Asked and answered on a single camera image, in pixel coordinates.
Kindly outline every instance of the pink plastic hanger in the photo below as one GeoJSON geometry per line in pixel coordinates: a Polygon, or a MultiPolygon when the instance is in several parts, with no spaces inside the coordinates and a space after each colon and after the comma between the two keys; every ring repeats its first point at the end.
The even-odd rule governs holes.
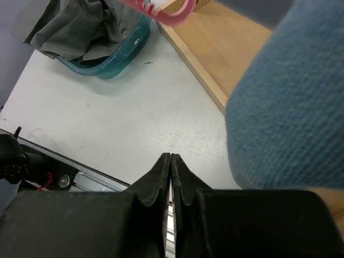
{"type": "Polygon", "coordinates": [[[151,17],[159,23],[167,26],[175,26],[185,21],[195,8],[196,0],[185,0],[183,6],[175,13],[165,13],[162,10],[155,10],[155,6],[149,3],[147,6],[145,0],[120,0],[123,3],[131,6],[135,10],[151,17]]]}

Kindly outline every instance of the blue fabric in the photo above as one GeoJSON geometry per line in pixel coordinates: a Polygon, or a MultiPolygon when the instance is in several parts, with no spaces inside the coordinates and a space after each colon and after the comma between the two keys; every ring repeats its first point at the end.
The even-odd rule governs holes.
{"type": "Polygon", "coordinates": [[[344,189],[344,1],[299,0],[227,103],[245,189],[344,189]]]}

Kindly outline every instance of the teal basket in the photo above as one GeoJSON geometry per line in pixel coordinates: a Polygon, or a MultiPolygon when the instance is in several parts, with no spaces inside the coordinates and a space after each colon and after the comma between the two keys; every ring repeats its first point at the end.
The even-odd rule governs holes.
{"type": "Polygon", "coordinates": [[[103,62],[95,66],[85,66],[78,61],[67,61],[61,56],[57,59],[72,71],[84,76],[97,76],[101,79],[110,79],[117,76],[146,44],[151,33],[151,19],[142,16],[132,33],[123,43],[103,62]]]}

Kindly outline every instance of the wooden box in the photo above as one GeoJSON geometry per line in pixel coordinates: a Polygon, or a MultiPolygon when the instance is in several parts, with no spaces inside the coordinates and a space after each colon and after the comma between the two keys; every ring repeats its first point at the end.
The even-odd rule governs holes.
{"type": "MultiPolygon", "coordinates": [[[[175,12],[184,0],[171,0],[160,9],[175,12]]],[[[271,35],[267,28],[212,0],[198,0],[182,24],[158,24],[222,113],[233,89],[254,56],[271,35]]],[[[311,189],[330,209],[344,235],[344,191],[311,189]]]]}

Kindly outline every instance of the pink object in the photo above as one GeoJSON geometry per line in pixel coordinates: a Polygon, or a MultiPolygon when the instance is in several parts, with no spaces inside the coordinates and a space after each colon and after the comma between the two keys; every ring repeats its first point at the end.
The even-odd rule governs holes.
{"type": "Polygon", "coordinates": [[[165,13],[162,10],[155,10],[155,6],[149,3],[147,6],[145,0],[120,0],[131,6],[135,10],[143,13],[145,16],[157,20],[159,23],[167,26],[175,26],[185,21],[195,8],[196,0],[185,0],[183,6],[175,13],[165,13]]]}

